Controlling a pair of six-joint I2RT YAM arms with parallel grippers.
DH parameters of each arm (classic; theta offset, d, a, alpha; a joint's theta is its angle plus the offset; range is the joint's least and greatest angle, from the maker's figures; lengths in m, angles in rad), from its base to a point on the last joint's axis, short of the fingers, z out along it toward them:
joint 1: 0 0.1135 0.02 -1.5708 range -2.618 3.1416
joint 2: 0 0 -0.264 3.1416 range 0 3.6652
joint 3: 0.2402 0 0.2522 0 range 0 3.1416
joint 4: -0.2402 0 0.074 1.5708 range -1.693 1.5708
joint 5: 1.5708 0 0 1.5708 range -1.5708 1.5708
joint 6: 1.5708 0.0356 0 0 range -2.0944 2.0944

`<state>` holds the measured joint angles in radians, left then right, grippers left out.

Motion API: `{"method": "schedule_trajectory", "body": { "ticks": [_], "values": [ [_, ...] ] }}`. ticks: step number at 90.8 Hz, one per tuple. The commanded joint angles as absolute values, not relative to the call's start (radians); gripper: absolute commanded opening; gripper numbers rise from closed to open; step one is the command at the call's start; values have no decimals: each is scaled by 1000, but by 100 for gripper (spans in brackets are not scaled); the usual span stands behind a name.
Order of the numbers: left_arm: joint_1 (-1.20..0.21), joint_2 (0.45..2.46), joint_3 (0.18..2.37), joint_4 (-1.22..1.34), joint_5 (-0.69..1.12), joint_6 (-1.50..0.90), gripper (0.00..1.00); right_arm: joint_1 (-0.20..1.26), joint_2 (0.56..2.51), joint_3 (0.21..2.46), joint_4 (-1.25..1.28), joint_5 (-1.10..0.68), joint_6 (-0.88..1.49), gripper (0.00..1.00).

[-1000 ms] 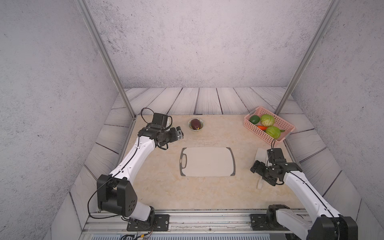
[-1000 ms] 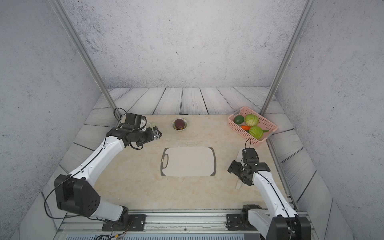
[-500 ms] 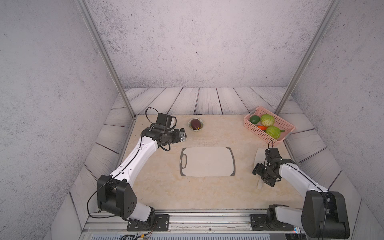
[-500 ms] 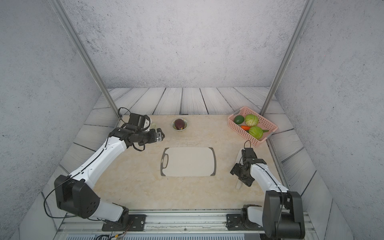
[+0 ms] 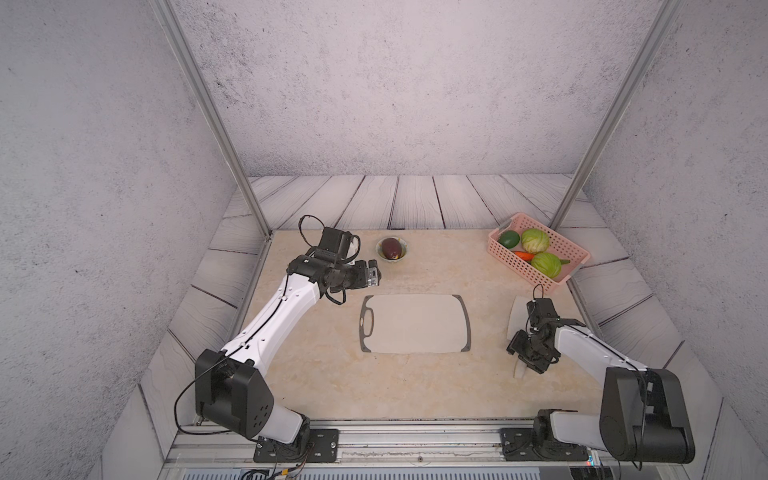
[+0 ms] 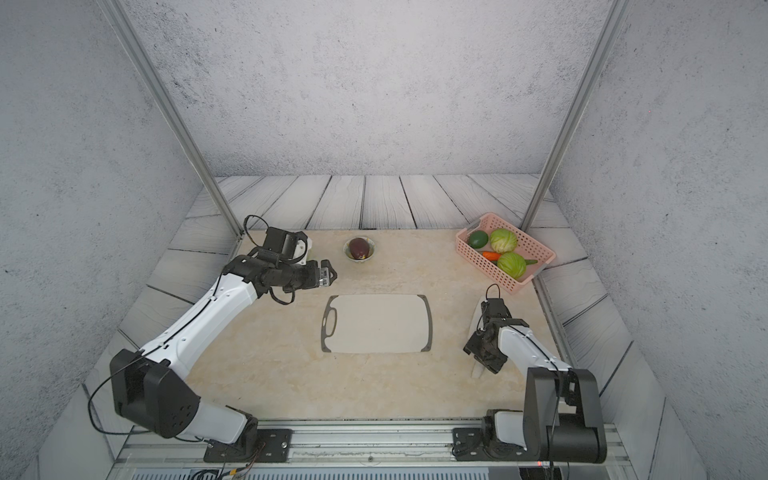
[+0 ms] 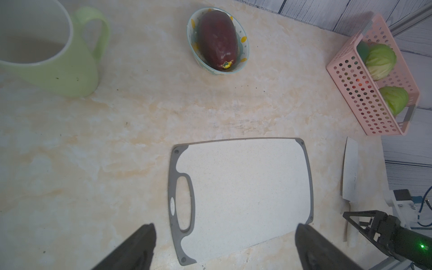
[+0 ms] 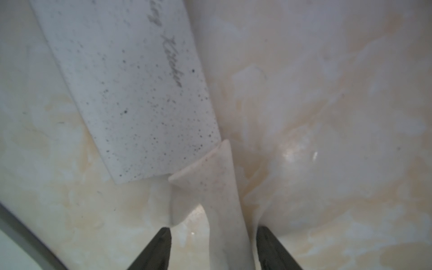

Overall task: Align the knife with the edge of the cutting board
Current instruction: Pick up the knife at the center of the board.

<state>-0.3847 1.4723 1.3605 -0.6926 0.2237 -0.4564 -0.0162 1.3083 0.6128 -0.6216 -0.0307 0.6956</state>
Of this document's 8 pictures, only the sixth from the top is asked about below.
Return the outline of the grey-rimmed white cutting board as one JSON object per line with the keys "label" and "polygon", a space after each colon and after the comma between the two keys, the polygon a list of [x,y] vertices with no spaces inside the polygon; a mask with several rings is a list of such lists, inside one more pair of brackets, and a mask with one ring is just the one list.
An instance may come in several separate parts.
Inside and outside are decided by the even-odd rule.
{"label": "grey-rimmed white cutting board", "polygon": [[331,296],[320,331],[321,350],[336,354],[426,353],[432,340],[430,305],[417,294]]}

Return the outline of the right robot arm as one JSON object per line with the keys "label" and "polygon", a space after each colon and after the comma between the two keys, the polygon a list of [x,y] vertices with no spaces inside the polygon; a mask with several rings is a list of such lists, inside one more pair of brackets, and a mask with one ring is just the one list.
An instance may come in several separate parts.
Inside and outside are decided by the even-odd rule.
{"label": "right robot arm", "polygon": [[490,409],[479,428],[453,430],[458,461],[601,464],[608,445],[595,376],[556,357],[500,297],[478,303],[464,352],[485,370],[509,362],[526,377],[520,411]]}

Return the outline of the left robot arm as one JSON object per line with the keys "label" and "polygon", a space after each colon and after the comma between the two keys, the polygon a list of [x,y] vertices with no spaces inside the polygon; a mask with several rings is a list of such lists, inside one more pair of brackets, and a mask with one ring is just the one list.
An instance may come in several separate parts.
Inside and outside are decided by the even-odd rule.
{"label": "left robot arm", "polygon": [[294,295],[338,278],[328,260],[266,262],[240,255],[225,265],[212,288],[181,318],[137,351],[110,362],[115,413],[163,437],[199,437],[233,445],[257,424],[250,415],[210,404],[186,383],[207,347],[244,309],[276,288]]}

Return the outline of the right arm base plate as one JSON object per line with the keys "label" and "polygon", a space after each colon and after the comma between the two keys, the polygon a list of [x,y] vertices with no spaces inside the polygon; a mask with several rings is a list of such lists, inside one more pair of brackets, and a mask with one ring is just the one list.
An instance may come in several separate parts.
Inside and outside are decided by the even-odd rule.
{"label": "right arm base plate", "polygon": [[459,462],[527,462],[538,457],[524,447],[492,440],[481,428],[454,428],[451,455]]}

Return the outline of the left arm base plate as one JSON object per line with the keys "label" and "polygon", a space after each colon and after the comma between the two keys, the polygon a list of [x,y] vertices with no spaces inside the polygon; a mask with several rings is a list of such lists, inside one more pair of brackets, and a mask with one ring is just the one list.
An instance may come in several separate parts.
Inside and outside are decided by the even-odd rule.
{"label": "left arm base plate", "polygon": [[292,429],[249,428],[233,443],[207,443],[205,463],[285,463],[293,436]]}

